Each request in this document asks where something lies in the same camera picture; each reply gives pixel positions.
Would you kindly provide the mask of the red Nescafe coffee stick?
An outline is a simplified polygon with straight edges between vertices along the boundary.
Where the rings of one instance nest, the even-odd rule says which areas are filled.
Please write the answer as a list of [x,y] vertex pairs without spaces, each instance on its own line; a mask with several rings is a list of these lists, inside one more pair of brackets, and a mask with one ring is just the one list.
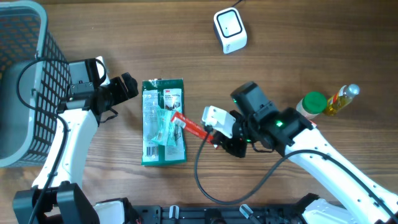
[[207,132],[201,126],[188,119],[184,114],[179,113],[178,111],[174,113],[170,121],[202,140],[204,140],[207,135]]

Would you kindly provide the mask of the green lid seasoning jar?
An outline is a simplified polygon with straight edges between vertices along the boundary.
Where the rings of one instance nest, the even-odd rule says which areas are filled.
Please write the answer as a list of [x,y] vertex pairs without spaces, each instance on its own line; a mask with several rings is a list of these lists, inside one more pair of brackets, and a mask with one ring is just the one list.
[[307,119],[313,119],[327,106],[325,96],[317,91],[307,93],[297,104],[296,110]]

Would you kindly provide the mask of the yellow oil bottle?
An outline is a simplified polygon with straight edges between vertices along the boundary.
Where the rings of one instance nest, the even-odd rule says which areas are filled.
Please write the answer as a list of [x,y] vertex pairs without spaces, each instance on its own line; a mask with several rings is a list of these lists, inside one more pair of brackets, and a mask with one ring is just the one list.
[[359,95],[360,88],[357,84],[344,85],[340,90],[327,100],[326,108],[323,114],[327,116],[334,116],[350,104],[353,99]]

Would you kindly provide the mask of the mint green wipes sachet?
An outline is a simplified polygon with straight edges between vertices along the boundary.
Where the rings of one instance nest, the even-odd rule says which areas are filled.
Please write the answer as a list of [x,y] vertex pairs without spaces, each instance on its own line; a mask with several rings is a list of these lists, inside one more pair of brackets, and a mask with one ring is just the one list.
[[161,146],[177,146],[180,137],[180,128],[171,122],[175,110],[163,109],[160,106],[156,109],[157,131],[151,141]]

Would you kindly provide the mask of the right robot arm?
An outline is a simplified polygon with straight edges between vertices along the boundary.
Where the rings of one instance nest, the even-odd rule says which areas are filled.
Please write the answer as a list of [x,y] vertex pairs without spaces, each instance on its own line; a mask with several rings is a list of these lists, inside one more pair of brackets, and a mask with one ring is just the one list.
[[293,108],[279,111],[254,82],[231,94],[238,110],[227,137],[232,148],[259,142],[319,181],[359,223],[397,223],[397,195],[379,187]]

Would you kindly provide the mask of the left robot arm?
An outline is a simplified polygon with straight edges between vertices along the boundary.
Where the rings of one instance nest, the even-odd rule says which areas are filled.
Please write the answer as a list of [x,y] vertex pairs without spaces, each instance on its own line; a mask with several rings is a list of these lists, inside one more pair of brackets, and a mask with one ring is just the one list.
[[53,111],[42,103],[22,104],[58,124],[44,167],[31,189],[16,193],[13,211],[19,223],[140,223],[140,214],[127,198],[92,205],[81,189],[88,148],[101,115],[139,94],[137,81],[129,74],[107,79],[99,72],[104,63],[85,60],[86,72],[66,87],[66,95]]

